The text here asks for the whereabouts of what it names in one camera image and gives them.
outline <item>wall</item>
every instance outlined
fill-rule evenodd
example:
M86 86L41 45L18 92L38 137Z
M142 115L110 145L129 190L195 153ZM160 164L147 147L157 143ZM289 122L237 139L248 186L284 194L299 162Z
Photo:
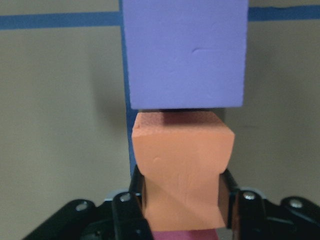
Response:
M253 0L252 7L320 4ZM0 15L118 11L116 0L1 2ZM248 25L244 105L230 169L275 202L320 204L319 20ZM130 181L119 26L0 31L0 239L21 239L66 202L100 204Z

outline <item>foam block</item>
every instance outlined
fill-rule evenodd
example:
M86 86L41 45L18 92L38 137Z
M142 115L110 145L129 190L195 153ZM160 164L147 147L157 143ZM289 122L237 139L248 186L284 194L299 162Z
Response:
M248 0L123 0L132 109L239 107Z
M154 240L219 240L214 229L195 231L156 231Z
M225 226L218 208L219 174L234 137L210 111L138 113L132 142L145 177L142 210L153 231Z

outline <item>pink foam block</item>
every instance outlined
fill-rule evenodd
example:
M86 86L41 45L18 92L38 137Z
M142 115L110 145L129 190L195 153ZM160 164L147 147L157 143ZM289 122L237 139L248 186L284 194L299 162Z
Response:
M123 0L133 109L239 107L248 0Z
M154 231L154 240L219 240L214 229L194 231Z

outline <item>purple foam block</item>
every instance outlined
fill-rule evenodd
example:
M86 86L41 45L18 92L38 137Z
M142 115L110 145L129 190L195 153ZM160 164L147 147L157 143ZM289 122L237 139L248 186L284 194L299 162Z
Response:
M248 0L123 0L133 109L239 107Z

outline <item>orange block top face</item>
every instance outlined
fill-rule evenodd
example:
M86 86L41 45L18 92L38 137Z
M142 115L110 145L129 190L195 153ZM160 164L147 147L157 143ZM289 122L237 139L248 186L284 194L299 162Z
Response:
M234 137L210 111L138 113L132 142L146 183L143 211L153 231L224 226L218 181Z

